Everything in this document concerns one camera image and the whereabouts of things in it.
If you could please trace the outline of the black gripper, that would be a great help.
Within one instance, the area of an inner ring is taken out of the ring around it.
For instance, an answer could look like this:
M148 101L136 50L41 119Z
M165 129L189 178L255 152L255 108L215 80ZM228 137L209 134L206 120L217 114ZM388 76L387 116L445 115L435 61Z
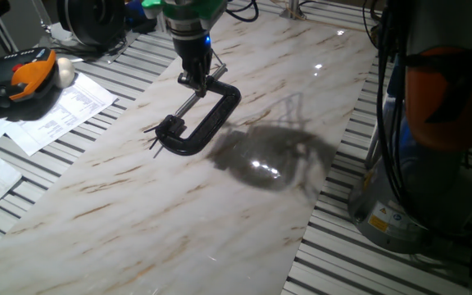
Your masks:
M209 30L202 27L198 18L176 20L166 17L166 28L182 59L183 72L179 74L178 83L204 98L212 59Z

